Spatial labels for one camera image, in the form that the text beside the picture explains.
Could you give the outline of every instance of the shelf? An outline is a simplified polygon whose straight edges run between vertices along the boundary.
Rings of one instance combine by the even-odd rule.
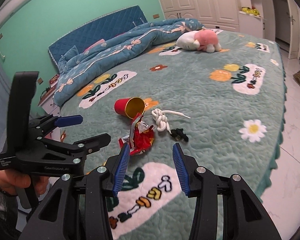
[[[253,14],[249,14],[249,13],[246,13],[246,12],[243,12],[243,11],[239,11],[240,14],[245,14],[245,15],[248,15],[248,16],[251,16],[251,17],[255,17],[255,18],[258,18],[258,19],[263,19],[263,17],[261,16],[256,16],[256,15],[253,15]]]

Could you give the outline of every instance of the green wall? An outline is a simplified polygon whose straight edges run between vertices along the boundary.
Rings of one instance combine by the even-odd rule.
[[[48,46],[74,28],[103,14],[139,5],[149,22],[159,14],[164,20],[159,0],[31,0],[0,29],[0,51],[6,56],[3,68],[10,79],[17,71],[40,71],[32,111],[44,114],[38,102],[42,91],[57,69],[48,54]]]

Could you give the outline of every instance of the green quilted blanket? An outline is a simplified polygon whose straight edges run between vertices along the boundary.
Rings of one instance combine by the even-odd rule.
[[[115,101],[140,97],[149,125],[155,125],[155,108],[191,117],[167,114],[171,129],[183,128],[189,137],[181,142],[184,153],[217,175],[240,174],[261,196],[271,185],[282,143],[286,88],[280,52],[276,43],[249,35],[218,31],[218,37],[223,49],[212,54],[185,51],[175,43],[145,51],[65,103],[62,116],[81,114],[84,121],[62,130],[64,142],[104,132],[112,138],[108,147],[88,156],[87,172],[118,154],[118,139],[129,134],[130,119],[115,113]],[[114,239],[188,239],[195,199],[181,192],[174,143],[167,131],[155,129],[151,150],[131,156],[122,191],[107,199]],[[219,238],[222,219],[219,201]]]

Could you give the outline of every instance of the nightstand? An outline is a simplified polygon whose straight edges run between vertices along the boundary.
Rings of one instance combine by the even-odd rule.
[[[41,106],[47,114],[52,114],[53,116],[60,115],[60,107],[55,105],[53,102],[53,95],[56,91],[57,84],[54,85],[43,97],[40,99],[38,106]],[[60,128],[55,128],[51,133],[49,133],[46,138],[60,141]]]

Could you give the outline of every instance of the person's arm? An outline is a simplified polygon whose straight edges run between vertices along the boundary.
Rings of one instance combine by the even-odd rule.
[[[35,190],[39,195],[46,191],[48,177],[40,177]],[[0,230],[8,233],[10,239],[18,239],[20,232],[16,230],[18,220],[18,202],[15,187],[29,187],[31,179],[28,175],[15,170],[0,171]]]

